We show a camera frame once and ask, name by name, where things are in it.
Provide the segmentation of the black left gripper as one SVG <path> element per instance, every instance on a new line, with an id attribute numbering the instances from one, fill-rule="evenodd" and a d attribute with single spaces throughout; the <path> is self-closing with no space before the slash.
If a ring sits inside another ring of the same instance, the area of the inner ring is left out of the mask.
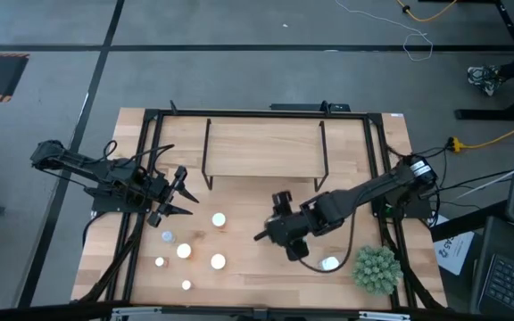
<path id="1" fill-rule="evenodd" d="M 198 203 L 199 201 L 186 189 L 186 178 L 187 169 L 184 166 L 178 166 L 172 184 L 163 172 L 145 173 L 142 177 L 142 207 L 149 208 L 153 202 L 166 202 L 170 195 L 170 186 L 173 192 Z M 192 215 L 192 212 L 171 204 L 161 204 L 150 214 L 146 222 L 149 226 L 158 227 L 163 218 L 171 215 Z"/>

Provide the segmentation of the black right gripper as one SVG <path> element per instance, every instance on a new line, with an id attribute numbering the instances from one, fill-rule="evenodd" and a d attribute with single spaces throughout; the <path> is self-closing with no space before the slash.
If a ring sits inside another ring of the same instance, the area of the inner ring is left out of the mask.
<path id="1" fill-rule="evenodd" d="M 290 261 L 307 257 L 310 252 L 305 236 L 311 231 L 309 216 L 292 212 L 290 191 L 274 193 L 272 201 L 274 217 L 267 219 L 267 230 L 258 233 L 253 238 L 254 241 L 268 237 L 274 244 L 285 249 Z"/>

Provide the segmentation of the white bottle with printed label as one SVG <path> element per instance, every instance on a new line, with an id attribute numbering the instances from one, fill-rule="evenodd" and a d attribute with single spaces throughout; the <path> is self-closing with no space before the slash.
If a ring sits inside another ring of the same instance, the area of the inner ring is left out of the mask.
<path id="1" fill-rule="evenodd" d="M 319 262 L 319 269 L 323 272 L 334 271 L 340 267 L 340 261 L 337 257 L 330 256 L 322 259 Z"/>

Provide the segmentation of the wooden shelf black metal legs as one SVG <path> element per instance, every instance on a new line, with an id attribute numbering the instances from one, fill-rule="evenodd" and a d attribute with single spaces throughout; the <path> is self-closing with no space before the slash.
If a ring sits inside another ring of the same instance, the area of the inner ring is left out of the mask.
<path id="1" fill-rule="evenodd" d="M 329 175 L 323 120 L 207 119 L 201 172 L 215 177 L 311 179 L 317 192 Z"/>

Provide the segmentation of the black bar with silver brackets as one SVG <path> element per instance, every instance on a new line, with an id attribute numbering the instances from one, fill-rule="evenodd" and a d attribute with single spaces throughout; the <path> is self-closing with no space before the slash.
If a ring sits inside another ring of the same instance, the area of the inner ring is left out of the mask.
<path id="1" fill-rule="evenodd" d="M 0 321 L 84 321 L 134 315 L 201 315 L 250 317 L 272 320 L 283 317 L 336 317 L 373 321 L 514 321 L 496 317 L 455 312 L 449 309 L 399 307 L 388 310 L 365 309 L 290 309 L 248 307 L 206 307 L 184 305 L 134 305 L 124 300 L 83 302 L 0 309 Z"/>

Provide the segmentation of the green artificial plant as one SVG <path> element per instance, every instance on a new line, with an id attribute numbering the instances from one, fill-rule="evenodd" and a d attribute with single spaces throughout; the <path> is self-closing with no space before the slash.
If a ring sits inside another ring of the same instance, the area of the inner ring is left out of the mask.
<path id="1" fill-rule="evenodd" d="M 401 264 L 387 247 L 363 246 L 356 255 L 352 278 L 373 295 L 390 295 L 403 278 Z"/>

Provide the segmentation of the white paper sign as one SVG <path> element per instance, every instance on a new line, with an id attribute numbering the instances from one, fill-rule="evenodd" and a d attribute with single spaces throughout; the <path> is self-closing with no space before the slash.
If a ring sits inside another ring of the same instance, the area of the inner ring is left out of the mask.
<path id="1" fill-rule="evenodd" d="M 434 242 L 437 263 L 440 268 L 458 276 L 463 268 L 474 232 L 467 232 Z"/>

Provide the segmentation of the person's shoe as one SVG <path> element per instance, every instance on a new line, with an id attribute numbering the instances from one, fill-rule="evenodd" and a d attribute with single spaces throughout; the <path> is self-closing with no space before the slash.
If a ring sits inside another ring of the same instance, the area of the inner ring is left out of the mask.
<path id="1" fill-rule="evenodd" d="M 468 82 L 486 95 L 493 96 L 494 92 L 505 82 L 500 75 L 500 69 L 495 65 L 468 67 Z"/>

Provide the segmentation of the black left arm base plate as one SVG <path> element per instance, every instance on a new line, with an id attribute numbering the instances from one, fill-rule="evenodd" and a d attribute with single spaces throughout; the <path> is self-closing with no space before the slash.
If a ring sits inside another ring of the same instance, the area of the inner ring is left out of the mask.
<path id="1" fill-rule="evenodd" d="M 151 205 L 146 185 L 114 180 L 85 187 L 93 200 L 92 210 L 97 212 L 143 212 Z"/>

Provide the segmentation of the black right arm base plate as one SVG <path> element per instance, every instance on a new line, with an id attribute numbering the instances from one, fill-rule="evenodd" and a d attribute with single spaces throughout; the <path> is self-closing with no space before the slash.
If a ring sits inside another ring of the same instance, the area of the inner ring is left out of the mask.
<path id="1" fill-rule="evenodd" d="M 372 202 L 373 216 L 381 218 L 429 218 L 431 207 L 427 200 L 415 200 L 403 205 L 393 205 L 384 197 Z"/>

